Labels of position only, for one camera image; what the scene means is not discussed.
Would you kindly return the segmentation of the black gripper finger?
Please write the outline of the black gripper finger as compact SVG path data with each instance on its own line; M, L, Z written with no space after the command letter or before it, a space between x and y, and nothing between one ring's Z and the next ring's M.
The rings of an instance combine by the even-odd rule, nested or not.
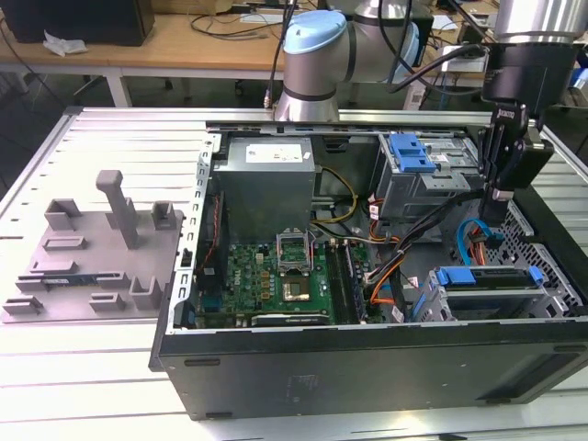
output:
M525 187L525 141L501 137L493 145L493 225L506 216L507 204L517 189Z
M493 127L479 130L478 166L483 177L483 196L479 206L480 219L489 226L493 226L493 188L492 188L492 143Z

